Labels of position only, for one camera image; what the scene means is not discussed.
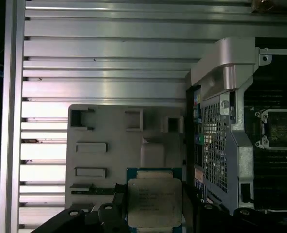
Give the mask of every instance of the metal frame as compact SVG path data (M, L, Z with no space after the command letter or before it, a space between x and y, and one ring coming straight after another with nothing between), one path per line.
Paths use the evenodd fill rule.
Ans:
M88 3L75 0L7 0L0 233L17 232L18 218L19 224L34 227L33 224L39 225L45 220L41 214L36 214L39 211L52 217L62 209L52 202L49 204L53 207L43 207L43 202L48 200L49 195L38 195L39 187L35 184L52 190L52 200L63 193L56 187L64 189L65 166L60 163L65 163L65 126L71 104L184 107L185 81L181 78L182 73L187 73L207 50L212 49L215 41L229 35L287 37L287 16L247 14L250 12L250 7L245 4L247 2L192 0L188 4L173 4L171 0L165 0L162 4L125 4L113 1ZM227 40L222 42L224 48ZM59 46L51 46L52 43L59 42L62 42ZM22 86L23 45L24 55L32 57L23 62ZM43 45L48 50L39 50L34 47L36 45ZM87 50L86 45L96 48L95 52ZM112 50L97 49L109 47ZM248 48L244 44L235 50L243 52ZM245 72L240 65L234 64L227 72ZM52 88L44 90L46 85L37 82L38 79L51 81L56 91ZM125 95L120 91L115 92L117 95L107 96L105 91L97 91L96 96L87 87L83 89L85 91L82 95L68 95L63 94L63 88L64 92L69 93L73 88L65 90L66 80L78 88L84 88L83 83L94 90L95 85L104 90L105 87L113 88L106 89L107 91L117 89L114 81L120 81L119 87L126 92L138 82L137 88L144 84L146 94L141 91L138 96L134 92ZM149 95L150 91L153 91L153 98ZM44 143L29 143L27 147L22 143L20 158L20 139L24 142L36 139L37 142ZM46 143L49 141L58 142L58 145L51 148ZM45 157L44 151L51 149L54 150L54 156ZM22 160L25 162L29 159L32 160L31 163L19 166ZM56 168L59 172L56 178L42 178L44 171L56 174ZM23 182L21 186L17 184L18 179ZM25 188L35 195L39 204L19 206L19 191L22 195ZM22 196L21 200L27 200L26 196Z
M24 11L24 0L7 0L0 165L0 233L18 231Z
M192 85L201 86L202 110L212 103L220 103L220 115L229 124L224 146L229 184L227 192L206 177L204 183L231 213L241 207L253 208L252 203L242 201L240 187L241 184L249 184L253 198L253 146L244 130L244 92L252 84L252 74L258 66L259 49L255 46L255 38L226 38L218 41L212 52L204 56L191 72ZM235 106L232 106L235 122L230 120L229 90L235 93ZM220 202L209 195L208 190L206 193L210 199Z
M263 135L261 140L255 143L255 146L271 150L287 150L287 147L270 147L270 142L265 136L265 124L269 118L269 112L287 112L287 109L266 109L263 112L255 113L255 116L261 119L261 134Z

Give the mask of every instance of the screw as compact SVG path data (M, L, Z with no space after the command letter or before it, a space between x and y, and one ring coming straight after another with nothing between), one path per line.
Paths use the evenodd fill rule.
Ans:
M208 210L212 210L213 209L212 205L205 205L204 208L208 209Z
M78 214L77 211L71 211L71 212L69 213L70 216L75 216L75 215L77 215L77 214Z
M249 215L250 214L250 212L248 210L241 210L240 213L243 215Z
M221 101L221 107L228 108L229 107L229 101L227 101L227 100Z

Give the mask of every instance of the metal bracket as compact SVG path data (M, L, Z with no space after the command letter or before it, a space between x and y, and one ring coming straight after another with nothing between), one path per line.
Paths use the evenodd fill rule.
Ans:
M263 54L260 54L259 55L259 65L260 66L266 66L268 64L271 63L273 59L273 56L272 55L263 55Z

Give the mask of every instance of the perforated metal panel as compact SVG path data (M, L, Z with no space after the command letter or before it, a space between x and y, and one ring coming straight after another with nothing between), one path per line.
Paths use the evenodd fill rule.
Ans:
M204 176L210 182L227 193L226 164L226 123L225 116L220 115L220 104L212 104L202 109L204 133Z

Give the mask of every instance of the metal mesh grille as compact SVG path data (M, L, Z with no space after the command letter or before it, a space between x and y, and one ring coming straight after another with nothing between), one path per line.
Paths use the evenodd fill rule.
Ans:
M219 103L202 109L204 176L227 193L226 129L225 116L220 115Z

